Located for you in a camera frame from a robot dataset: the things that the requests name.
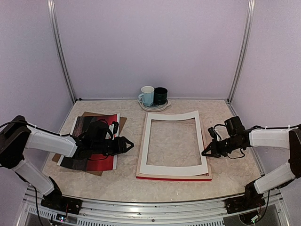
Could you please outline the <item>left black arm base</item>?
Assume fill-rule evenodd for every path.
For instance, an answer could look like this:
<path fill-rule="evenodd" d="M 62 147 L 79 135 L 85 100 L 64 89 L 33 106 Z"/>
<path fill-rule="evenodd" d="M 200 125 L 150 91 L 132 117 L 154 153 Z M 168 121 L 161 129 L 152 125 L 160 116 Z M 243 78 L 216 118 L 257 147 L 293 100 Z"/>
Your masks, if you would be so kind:
<path fill-rule="evenodd" d="M 54 190 L 48 195 L 43 195 L 41 206 L 65 212 L 66 214 L 78 215 L 81 210 L 82 200 L 63 196 L 57 183 L 51 177 L 49 179 L 54 185 Z"/>

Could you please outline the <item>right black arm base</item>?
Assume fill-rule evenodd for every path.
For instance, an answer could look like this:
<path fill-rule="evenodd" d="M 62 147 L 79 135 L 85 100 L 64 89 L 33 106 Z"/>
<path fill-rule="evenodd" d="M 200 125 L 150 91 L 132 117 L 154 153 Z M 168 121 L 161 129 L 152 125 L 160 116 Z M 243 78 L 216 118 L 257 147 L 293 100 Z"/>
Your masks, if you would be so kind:
<path fill-rule="evenodd" d="M 265 204 L 266 202 L 263 198 L 263 194 L 257 193 L 254 182 L 250 182 L 245 186 L 244 195 L 225 200 L 228 214 L 251 210 L 264 206 Z"/>

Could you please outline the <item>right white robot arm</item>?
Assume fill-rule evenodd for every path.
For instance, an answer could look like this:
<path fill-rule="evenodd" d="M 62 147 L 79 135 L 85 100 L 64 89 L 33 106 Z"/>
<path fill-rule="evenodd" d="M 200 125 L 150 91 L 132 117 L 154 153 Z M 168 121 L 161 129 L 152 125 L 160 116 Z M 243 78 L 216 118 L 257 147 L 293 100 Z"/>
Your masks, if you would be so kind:
<path fill-rule="evenodd" d="M 245 195 L 240 199 L 243 208 L 252 208 L 259 201 L 259 195 L 301 177 L 300 125 L 286 127 L 256 125 L 246 129 L 241 119 L 235 116 L 227 119 L 223 127 L 226 128 L 229 135 L 224 140 L 219 139 L 215 127 L 208 129 L 212 141 L 201 153 L 202 156 L 227 157 L 234 150 L 244 152 L 247 148 L 287 151 L 288 160 L 284 164 L 245 186 Z"/>

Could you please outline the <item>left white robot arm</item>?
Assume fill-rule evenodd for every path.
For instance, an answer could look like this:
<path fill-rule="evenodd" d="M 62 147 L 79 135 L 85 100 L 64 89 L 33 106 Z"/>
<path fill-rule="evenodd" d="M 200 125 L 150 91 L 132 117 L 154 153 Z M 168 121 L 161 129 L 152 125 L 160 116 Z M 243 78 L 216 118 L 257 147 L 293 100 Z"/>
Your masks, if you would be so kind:
<path fill-rule="evenodd" d="M 105 157 L 126 153 L 134 143 L 125 136 L 117 136 L 119 124 L 109 126 L 105 120 L 89 123 L 78 136 L 59 134 L 30 124 L 18 115 L 12 121 L 0 126 L 0 166 L 14 171 L 20 178 L 31 184 L 55 209 L 62 209 L 66 199 L 55 182 L 43 174 L 25 157 L 27 150 L 54 153 L 61 156 L 85 160 L 94 154 Z"/>

